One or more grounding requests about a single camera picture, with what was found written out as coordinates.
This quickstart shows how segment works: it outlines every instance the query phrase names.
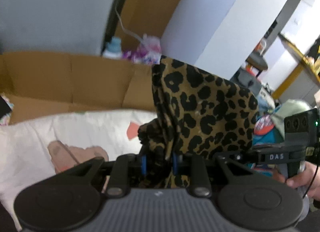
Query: leopard print cloth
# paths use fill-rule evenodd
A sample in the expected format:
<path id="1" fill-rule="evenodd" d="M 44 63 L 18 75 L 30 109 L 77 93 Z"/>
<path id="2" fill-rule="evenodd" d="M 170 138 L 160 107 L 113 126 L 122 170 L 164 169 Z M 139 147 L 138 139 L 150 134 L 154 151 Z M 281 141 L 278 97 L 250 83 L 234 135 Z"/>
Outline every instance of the leopard print cloth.
<path id="1" fill-rule="evenodd" d="M 152 91 L 158 118 L 139 128 L 148 159 L 140 187 L 188 186 L 188 177 L 170 172 L 172 152 L 211 159 L 252 146 L 258 103 L 248 89 L 163 57 L 152 69 Z"/>

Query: gray ribbed plate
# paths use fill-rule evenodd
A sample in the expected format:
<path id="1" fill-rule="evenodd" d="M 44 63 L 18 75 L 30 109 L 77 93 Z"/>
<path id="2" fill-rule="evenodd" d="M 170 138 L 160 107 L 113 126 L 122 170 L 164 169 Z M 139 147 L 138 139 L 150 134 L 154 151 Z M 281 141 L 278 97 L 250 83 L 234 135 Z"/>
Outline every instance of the gray ribbed plate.
<path id="1" fill-rule="evenodd" d="M 194 198 L 185 189 L 132 189 L 124 198 L 108 200 L 94 220 L 73 231 L 249 232 L 223 218 L 208 199 Z"/>

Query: wooden door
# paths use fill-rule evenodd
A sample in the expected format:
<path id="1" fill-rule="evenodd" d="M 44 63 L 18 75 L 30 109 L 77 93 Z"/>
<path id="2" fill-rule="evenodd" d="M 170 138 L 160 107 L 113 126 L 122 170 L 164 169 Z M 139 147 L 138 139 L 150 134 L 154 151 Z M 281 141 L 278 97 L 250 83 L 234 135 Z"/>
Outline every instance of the wooden door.
<path id="1" fill-rule="evenodd" d="M 161 38 L 180 0 L 125 0 L 121 19 L 126 29 L 139 36 L 144 33 Z M 122 49 L 135 49 L 139 43 L 126 35 L 118 23 L 115 36 L 122 39 Z"/>

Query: white sheet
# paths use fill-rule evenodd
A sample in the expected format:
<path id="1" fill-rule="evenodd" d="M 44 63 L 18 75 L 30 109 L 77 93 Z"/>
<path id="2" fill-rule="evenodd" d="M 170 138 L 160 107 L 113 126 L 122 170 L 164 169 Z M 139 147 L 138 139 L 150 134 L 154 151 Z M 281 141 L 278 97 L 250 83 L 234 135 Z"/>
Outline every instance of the white sheet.
<path id="1" fill-rule="evenodd" d="M 156 118 L 155 113 L 137 110 L 70 113 L 0 127 L 0 200 L 20 225 L 13 211 L 17 194 L 25 187 L 55 175 L 47 146 L 60 140 L 69 146 L 100 146 L 114 161 L 119 155 L 137 154 L 138 137 L 129 141 L 126 132 L 130 122 L 144 124 Z"/>

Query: hand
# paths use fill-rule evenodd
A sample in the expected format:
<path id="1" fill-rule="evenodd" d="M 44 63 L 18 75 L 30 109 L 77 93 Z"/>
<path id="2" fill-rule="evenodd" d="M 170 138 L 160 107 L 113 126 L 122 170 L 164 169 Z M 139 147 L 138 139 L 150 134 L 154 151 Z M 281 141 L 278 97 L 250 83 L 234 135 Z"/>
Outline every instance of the hand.
<path id="1" fill-rule="evenodd" d="M 273 169 L 273 179 L 286 183 L 289 187 L 296 189 L 297 187 L 305 186 L 307 189 L 311 183 L 311 180 L 316 172 L 316 165 L 306 162 L 306 169 L 304 172 L 299 173 L 298 175 L 285 180 L 284 176 L 279 174 L 276 169 Z M 316 178 L 312 183 L 310 190 L 308 191 L 308 197 L 314 198 L 317 201 L 320 201 L 320 167 L 318 169 Z"/>

